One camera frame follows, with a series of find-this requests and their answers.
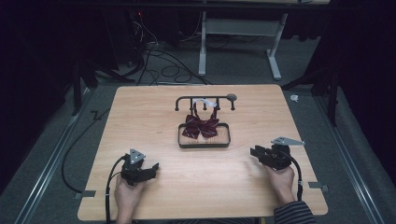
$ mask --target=table top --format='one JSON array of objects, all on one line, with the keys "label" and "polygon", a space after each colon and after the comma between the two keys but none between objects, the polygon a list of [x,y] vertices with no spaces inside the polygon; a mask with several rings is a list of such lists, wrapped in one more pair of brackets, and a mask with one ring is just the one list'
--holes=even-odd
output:
[{"label": "table top", "polygon": [[[227,123],[231,142],[228,147],[180,148],[178,126],[190,113],[190,101],[180,96],[237,96],[231,103],[220,99],[220,122]],[[198,105],[201,119],[211,110]],[[143,169],[160,164],[155,179],[148,181],[134,212],[135,219],[172,219],[204,217],[269,217],[278,201],[268,175],[250,155],[255,145],[271,147],[271,140],[285,136],[301,141],[283,92],[277,85],[161,86],[121,87],[117,90],[85,190],[94,197],[81,201],[81,220],[105,220],[106,182],[113,164],[134,148],[146,158]],[[328,208],[303,146],[290,146],[291,156],[299,162],[304,181],[303,200],[314,215]],[[120,171],[121,164],[115,172]],[[117,216],[111,182],[110,212]],[[293,193],[297,191],[297,175]]]}]

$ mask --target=gray carpet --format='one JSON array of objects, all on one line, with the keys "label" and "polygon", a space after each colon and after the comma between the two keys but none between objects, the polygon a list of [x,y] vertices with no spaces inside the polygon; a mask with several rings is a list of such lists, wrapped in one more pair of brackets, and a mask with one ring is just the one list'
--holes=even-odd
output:
[{"label": "gray carpet", "polygon": [[[274,81],[269,63],[266,61],[263,52],[263,49],[271,47],[271,42],[270,38],[253,39],[253,37],[233,36],[228,45],[220,48],[224,45],[225,39],[211,39],[209,46],[212,48],[207,53],[205,79],[213,84],[275,83],[283,85],[304,73],[318,43],[317,40],[307,40],[305,42],[299,42],[296,39],[282,40],[276,53],[282,80]],[[158,76],[165,66],[171,65],[168,61],[159,58],[158,56],[166,58],[166,55],[156,50],[163,50],[172,54],[194,73],[198,70],[199,47],[196,43],[188,42],[180,45],[177,49],[161,43],[151,52],[157,56],[148,58],[147,69],[150,72],[142,76],[142,82],[145,83],[143,85],[175,82],[175,77],[165,77],[163,75],[153,81],[153,77]],[[167,59],[175,62],[171,57],[167,57]],[[169,67],[163,72],[171,76],[176,72],[176,68]],[[189,82],[202,83],[196,77]],[[87,98],[88,103],[84,106],[65,146],[65,148],[72,146],[64,166],[65,177],[69,184],[76,189],[85,188],[106,125],[107,114],[86,131],[87,127],[93,122],[94,114],[92,111],[98,111],[98,114],[101,114],[109,109],[117,87],[122,85],[125,84],[100,79],[99,87],[86,94],[90,96]],[[292,94],[299,95],[298,103],[290,100]],[[309,86],[284,91],[284,95],[300,135],[306,142],[305,148],[318,181],[330,189],[323,192],[329,206],[329,213],[318,217],[318,222],[371,223],[343,164],[343,158],[332,135],[332,128],[328,126],[326,118],[318,107],[318,98],[311,96]],[[384,223],[394,223],[396,220],[395,188],[361,133],[360,126],[351,114],[342,90],[339,92],[338,101],[336,111],[338,127],[336,131],[341,134],[351,157],[356,162],[356,167],[360,171],[367,189],[372,193]],[[29,194],[35,187],[37,179],[50,159],[52,151],[72,118],[72,112],[73,95],[70,91],[66,95],[66,103],[48,121],[31,153],[1,195],[0,223],[13,223],[17,220],[20,211],[29,198]],[[80,199],[75,199],[76,193],[63,182],[61,164],[57,164],[55,168],[54,174],[49,177],[50,182],[44,194],[42,197],[38,197],[40,201],[37,207],[32,208],[32,215],[28,217],[27,221],[30,221],[30,223],[82,223],[77,217]],[[268,217],[266,222],[273,223],[273,220]]]}]

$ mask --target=striped sleeve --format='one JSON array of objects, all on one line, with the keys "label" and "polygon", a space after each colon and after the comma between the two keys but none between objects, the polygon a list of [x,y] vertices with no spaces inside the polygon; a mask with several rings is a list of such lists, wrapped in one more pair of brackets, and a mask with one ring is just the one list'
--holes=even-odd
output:
[{"label": "striped sleeve", "polygon": [[303,201],[288,203],[274,210],[276,224],[317,223],[311,209]]}]

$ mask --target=person's hand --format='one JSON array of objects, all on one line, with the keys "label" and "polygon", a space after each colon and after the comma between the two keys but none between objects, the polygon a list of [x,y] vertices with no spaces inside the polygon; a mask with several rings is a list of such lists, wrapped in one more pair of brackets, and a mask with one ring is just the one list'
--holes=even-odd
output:
[{"label": "person's hand", "polygon": [[269,166],[264,165],[265,170],[270,176],[271,186],[273,187],[281,205],[294,202],[291,192],[294,179],[294,171],[291,167],[276,171]]},{"label": "person's hand", "polygon": [[128,182],[120,175],[117,176],[116,186],[116,201],[119,208],[117,216],[117,223],[130,224],[132,222],[132,214],[134,209],[139,202],[143,188],[146,186],[146,182],[138,183],[136,186],[131,186]]}]

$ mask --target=maroon bow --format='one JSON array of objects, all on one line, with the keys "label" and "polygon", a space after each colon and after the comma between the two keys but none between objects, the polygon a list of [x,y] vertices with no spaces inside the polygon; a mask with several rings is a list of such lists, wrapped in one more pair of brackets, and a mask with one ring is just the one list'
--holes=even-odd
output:
[{"label": "maroon bow", "polygon": [[183,135],[197,139],[199,133],[202,134],[203,137],[209,138],[218,135],[218,131],[216,127],[218,126],[219,119],[216,119],[217,109],[213,110],[210,119],[201,120],[196,113],[196,107],[194,105],[194,115],[187,115],[186,117],[186,129],[183,131]]}]

